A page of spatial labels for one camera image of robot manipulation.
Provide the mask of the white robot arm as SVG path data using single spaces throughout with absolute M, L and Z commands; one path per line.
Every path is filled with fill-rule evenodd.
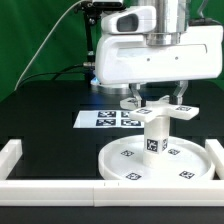
M 135 107 L 138 86 L 216 78 L 222 71 L 223 27 L 190 26 L 190 0 L 137 0 L 101 20 L 95 75 L 103 85 L 127 84 Z

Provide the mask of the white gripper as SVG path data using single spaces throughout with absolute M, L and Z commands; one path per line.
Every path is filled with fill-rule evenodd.
M 182 104 L 187 81 L 216 78 L 222 71 L 223 27 L 189 26 L 185 5 L 137 5 L 105 16 L 95 75 L 102 84 L 177 81 L 171 104 Z M 144 107 L 140 84 L 129 89 Z

